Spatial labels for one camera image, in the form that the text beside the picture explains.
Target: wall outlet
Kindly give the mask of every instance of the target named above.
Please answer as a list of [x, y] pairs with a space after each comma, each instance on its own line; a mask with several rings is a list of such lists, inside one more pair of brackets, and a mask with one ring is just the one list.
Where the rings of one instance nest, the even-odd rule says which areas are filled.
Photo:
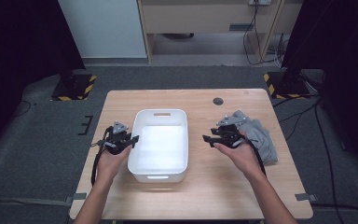
[[269, 6], [269, 5], [271, 5], [271, 0], [249, 0], [249, 5], [255, 6], [256, 2], [258, 2], [257, 4], [259, 6]]

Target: white plastic basket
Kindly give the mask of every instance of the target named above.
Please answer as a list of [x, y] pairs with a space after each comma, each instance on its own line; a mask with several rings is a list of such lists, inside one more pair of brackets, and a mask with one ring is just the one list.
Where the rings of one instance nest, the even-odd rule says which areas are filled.
[[128, 167], [139, 182], [179, 182], [188, 161], [187, 118], [181, 109], [146, 109], [135, 118]]

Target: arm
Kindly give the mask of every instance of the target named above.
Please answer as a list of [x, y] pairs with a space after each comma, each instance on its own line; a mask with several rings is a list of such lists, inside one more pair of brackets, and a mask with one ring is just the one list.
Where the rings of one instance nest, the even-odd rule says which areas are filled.
[[251, 146], [242, 144], [232, 149], [222, 144], [214, 145], [220, 152], [227, 155], [237, 168], [243, 172], [254, 190], [257, 202], [268, 224], [297, 223], [287, 210], [275, 189], [261, 172]]
[[100, 222], [113, 178], [116, 176], [120, 164], [129, 156], [130, 151], [131, 146], [126, 147], [118, 155], [113, 155], [107, 150], [103, 152], [98, 162], [95, 184], [77, 214], [75, 224]]

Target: white cabinet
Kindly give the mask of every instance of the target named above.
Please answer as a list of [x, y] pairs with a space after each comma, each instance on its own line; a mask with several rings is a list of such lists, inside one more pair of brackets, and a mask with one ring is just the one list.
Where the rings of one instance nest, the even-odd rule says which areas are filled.
[[136, 0], [59, 0], [82, 58], [146, 58]]

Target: gray cloth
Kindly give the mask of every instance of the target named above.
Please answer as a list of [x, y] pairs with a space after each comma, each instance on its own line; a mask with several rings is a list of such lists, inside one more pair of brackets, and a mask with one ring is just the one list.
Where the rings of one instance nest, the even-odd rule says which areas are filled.
[[246, 136], [258, 150], [261, 160], [265, 165], [272, 165], [279, 160], [275, 146], [272, 142], [269, 130], [261, 125], [260, 120], [246, 117], [240, 110], [236, 111], [232, 117], [245, 118], [244, 121], [237, 123], [237, 128], [246, 133]]

